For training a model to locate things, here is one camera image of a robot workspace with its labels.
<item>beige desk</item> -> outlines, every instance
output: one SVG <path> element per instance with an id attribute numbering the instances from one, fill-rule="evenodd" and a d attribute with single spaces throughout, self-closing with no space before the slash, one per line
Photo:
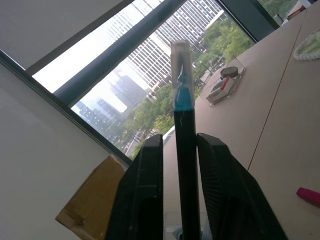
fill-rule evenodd
<path id="1" fill-rule="evenodd" d="M 320 28 L 320 2 L 305 14 L 296 48 Z M 296 196 L 320 192 L 320 60 L 290 58 L 249 172 L 290 240 L 320 240 L 320 208 Z"/>
<path id="2" fill-rule="evenodd" d="M 296 42 L 305 13 L 248 49 L 240 61 L 246 72 L 237 91 L 214 107 L 195 102 L 196 131 L 220 138 L 248 168 Z M 176 138 L 164 147 L 164 212 L 180 212 Z M 206 212 L 200 189 L 200 211 Z"/>

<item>pen cap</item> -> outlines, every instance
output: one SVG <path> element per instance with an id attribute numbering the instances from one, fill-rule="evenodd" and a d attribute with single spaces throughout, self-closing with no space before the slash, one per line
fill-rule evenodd
<path id="1" fill-rule="evenodd" d="M 171 73 L 173 90 L 173 108 L 175 110 L 189 110 L 195 106 L 195 93 L 193 81 L 193 67 L 191 62 L 191 50 L 188 40 L 171 42 Z M 189 93 L 190 102 L 186 104 L 186 109 L 176 106 L 177 98 L 185 97 L 179 93 Z"/>

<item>pink marker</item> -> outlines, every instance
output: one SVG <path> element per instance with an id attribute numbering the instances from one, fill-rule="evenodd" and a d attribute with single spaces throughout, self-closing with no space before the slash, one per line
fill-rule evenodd
<path id="1" fill-rule="evenodd" d="M 320 206 L 320 193 L 319 192 L 300 187 L 298 189 L 298 191 L 296 191 L 296 194 L 300 198 L 302 198 L 312 204 L 316 204 L 316 205 Z"/>

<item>white wall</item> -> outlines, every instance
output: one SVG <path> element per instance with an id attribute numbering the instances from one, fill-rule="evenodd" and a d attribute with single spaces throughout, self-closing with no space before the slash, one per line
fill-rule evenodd
<path id="1" fill-rule="evenodd" d="M 27 69 L 122 0 L 0 0 L 0 49 Z"/>
<path id="2" fill-rule="evenodd" d="M 55 217 L 108 155 L 0 64 L 0 240 L 77 240 Z"/>

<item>cardboard box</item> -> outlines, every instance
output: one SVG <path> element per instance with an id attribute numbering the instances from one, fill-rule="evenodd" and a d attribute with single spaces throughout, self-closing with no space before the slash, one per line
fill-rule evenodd
<path id="1" fill-rule="evenodd" d="M 104 240 L 119 181 L 125 171 L 109 156 L 55 218 L 81 240 Z"/>

